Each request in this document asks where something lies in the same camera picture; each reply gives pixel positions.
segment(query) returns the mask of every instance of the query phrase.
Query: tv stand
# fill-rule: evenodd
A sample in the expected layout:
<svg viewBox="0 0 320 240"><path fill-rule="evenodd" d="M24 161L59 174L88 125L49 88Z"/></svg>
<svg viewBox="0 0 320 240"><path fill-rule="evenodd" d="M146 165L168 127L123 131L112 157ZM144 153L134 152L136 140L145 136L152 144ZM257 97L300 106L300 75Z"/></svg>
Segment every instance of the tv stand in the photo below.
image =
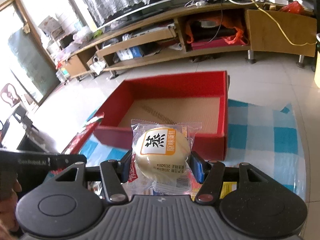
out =
<svg viewBox="0 0 320 240"><path fill-rule="evenodd" d="M222 9L237 9L241 11L242 15L244 16L245 27L247 30L246 37L248 39L248 45L192 50L191 46L186 42L186 20L192 17L192 15L198 13L221 10L221 4L208 4L201 7L192 6L189 8L179 7L153 15L151 17L147 17L145 19L141 19L120 29L111 30L107 33L104 33L100 37L92 40L89 44L83 46L81 49L70 55L68 60L69 65L67 63L63 63L63 66L66 67L67 71L69 71L68 69L75 69L70 63L76 62L77 64L82 64L82 67L79 68L77 72L73 71L72 74L70 74L71 78L74 78L87 73L92 73L88 66L92 64L94 55L105 60L107 66L103 70L104 72L130 69L138 66L150 65L179 58L196 57L199 55L215 54L228 51L248 51L247 60L250 64L255 63L254 51L290 53L299 55L300 58L303 58L303 56L315 56L315 44L305 46L291 45L285 39L277 25L266 14L256 10L255 5L236 5L224 2L222 4ZM293 43L304 44L306 42L316 42L316 19L308 16L278 11L268 12L281 25L286 35ZM146 33L144 35L134 37L126 41L121 41L107 48L101 49L101 45L104 41L168 20L172 20L174 22L174 28ZM165 48L152 56L133 58L120 61L116 64L114 64L112 61L114 53L118 50L153 41L167 40L172 38L176 38L181 43L182 50Z"/></svg>

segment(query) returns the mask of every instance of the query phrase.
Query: cable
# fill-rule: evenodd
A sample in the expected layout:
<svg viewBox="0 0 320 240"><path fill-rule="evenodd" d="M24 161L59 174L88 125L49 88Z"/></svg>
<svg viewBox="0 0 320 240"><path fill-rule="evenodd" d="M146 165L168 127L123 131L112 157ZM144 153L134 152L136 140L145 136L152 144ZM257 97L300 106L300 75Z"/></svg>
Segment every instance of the cable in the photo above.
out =
<svg viewBox="0 0 320 240"><path fill-rule="evenodd" d="M210 41L208 41L206 44L195 45L195 47L197 47L197 46L204 46L204 45L209 44L211 41L213 41L213 39L214 39L215 37L217 37L217 35L218 35L218 32L219 32L219 30L220 30L220 28L221 28L221 25L222 25L222 20L223 20L223 10L222 10L222 0L221 0L221 21L220 21L220 25L219 25L219 28L218 28L218 30L217 30L216 35L215 35Z"/></svg>
<svg viewBox="0 0 320 240"><path fill-rule="evenodd" d="M228 1L231 2L231 3L237 4L237 5L249 5L249 4L254 4L254 3L256 3L256 1L255 1L255 2L245 2L245 3L235 2L235 1L233 1L233 0L228 0Z"/></svg>
<svg viewBox="0 0 320 240"><path fill-rule="evenodd" d="M288 41L291 45L302 47L302 46L305 46L305 45L315 45L315 44L317 44L317 42L315 42L315 43L306 42L305 44L294 44L292 41L289 40L288 36L285 34L285 32L284 32L284 30L281 28L280 24L279 24L269 13L267 13L265 10L261 9L261 8L259 7L259 5L257 5L256 3L255 3L255 6L258 8L258 10L260 10L260 11L262 11L263 13L265 13L266 15L268 15L268 16L277 24L277 26L278 26L279 29L281 30L283 36L287 39L287 41Z"/></svg>

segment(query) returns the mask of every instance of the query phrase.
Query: red packaging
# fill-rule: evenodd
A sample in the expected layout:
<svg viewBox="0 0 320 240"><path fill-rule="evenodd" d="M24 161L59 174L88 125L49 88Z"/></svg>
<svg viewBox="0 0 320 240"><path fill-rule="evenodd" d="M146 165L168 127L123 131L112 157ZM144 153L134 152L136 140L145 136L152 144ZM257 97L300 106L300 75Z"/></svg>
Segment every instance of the red packaging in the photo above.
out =
<svg viewBox="0 0 320 240"><path fill-rule="evenodd" d="M196 49L208 49L208 48L217 48L217 47L225 47L225 46L243 46L247 45L243 40L237 40L233 44L228 44L225 39L234 40L235 36L224 37L223 39L217 39L214 41L204 40L204 41L194 41L191 43L191 47L193 50Z"/></svg>
<svg viewBox="0 0 320 240"><path fill-rule="evenodd" d="M105 114L93 132L103 144L130 149L131 119L161 124L201 122L192 150L205 160L223 160L227 148L227 72L199 72L125 80L99 108Z"/></svg>
<svg viewBox="0 0 320 240"><path fill-rule="evenodd" d="M301 4L299 4L297 1L294 1L292 3L289 3L286 6L283 6L279 12L288 12L288 13L294 13L294 14L300 14L304 15L304 8Z"/></svg>

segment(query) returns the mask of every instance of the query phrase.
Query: red plastic bag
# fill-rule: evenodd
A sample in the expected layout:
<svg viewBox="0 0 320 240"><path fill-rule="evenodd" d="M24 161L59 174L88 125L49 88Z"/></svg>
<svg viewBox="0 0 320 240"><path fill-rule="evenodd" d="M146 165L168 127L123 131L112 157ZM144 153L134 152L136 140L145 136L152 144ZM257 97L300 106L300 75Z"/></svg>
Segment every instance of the red plastic bag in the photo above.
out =
<svg viewBox="0 0 320 240"><path fill-rule="evenodd" d="M297 1L294 1L292 3L289 3L286 6L283 6L279 12L288 12L288 13L294 13L294 14L304 14L304 8L301 4L299 4Z"/></svg>
<svg viewBox="0 0 320 240"><path fill-rule="evenodd" d="M241 23L241 16L236 10L228 10L228 12L223 13L223 17L220 12L210 12L210 13L199 13L195 16L192 16L191 19L187 20L185 32L187 35L187 43L191 44L194 42L193 34L191 31L191 24L195 21L200 20L210 20L216 23L216 25L225 26L226 28L236 29L237 33L233 36L233 39L230 37L222 37L227 44L235 44L242 40L244 36L244 27Z"/></svg>
<svg viewBox="0 0 320 240"><path fill-rule="evenodd" d="M99 126L103 117L104 113L94 116L87 121L67 145L67 147L62 151L62 154L78 154L84 143L89 139L93 131Z"/></svg>

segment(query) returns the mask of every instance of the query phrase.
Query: wooden cabinet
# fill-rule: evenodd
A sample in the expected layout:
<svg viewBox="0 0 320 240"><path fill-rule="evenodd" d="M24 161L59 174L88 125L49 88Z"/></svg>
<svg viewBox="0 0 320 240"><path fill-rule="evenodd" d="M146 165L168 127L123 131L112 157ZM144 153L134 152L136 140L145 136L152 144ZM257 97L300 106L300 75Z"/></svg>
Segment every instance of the wooden cabinet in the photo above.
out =
<svg viewBox="0 0 320 240"><path fill-rule="evenodd" d="M316 42L316 19L277 11L267 11L282 27L285 34L295 44ZM246 10L246 24L251 50L273 51L314 57L316 45L291 45L277 24L260 10Z"/></svg>
<svg viewBox="0 0 320 240"><path fill-rule="evenodd" d="M63 62L62 66L68 71L71 77L87 71L77 55L72 56L68 61Z"/></svg>

